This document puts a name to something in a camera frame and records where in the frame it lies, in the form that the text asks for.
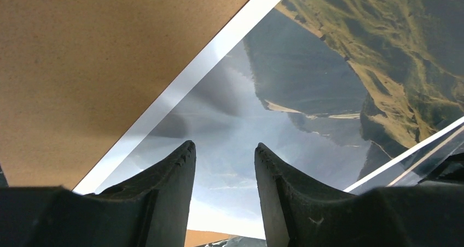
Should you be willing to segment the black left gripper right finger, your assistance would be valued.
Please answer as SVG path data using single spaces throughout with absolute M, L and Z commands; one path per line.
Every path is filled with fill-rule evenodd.
M 259 143 L 254 166 L 268 246 L 463 246 L 463 154 L 416 186 L 354 195 Z

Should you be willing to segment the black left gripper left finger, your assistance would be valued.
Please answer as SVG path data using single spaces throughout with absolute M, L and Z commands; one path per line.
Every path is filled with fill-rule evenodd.
M 186 141 L 99 194 L 1 189 L 1 246 L 183 246 L 196 166 Z

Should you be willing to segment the landscape photo print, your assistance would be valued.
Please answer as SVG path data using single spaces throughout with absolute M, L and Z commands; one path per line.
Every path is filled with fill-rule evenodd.
M 463 152 L 463 0 L 251 0 L 75 187 L 196 144 L 188 228 L 264 238 L 254 150 L 342 191 Z

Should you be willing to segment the brown backing board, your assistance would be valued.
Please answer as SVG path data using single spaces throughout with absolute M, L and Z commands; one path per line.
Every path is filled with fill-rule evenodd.
M 1 178 L 79 195 L 249 0 L 1 0 Z

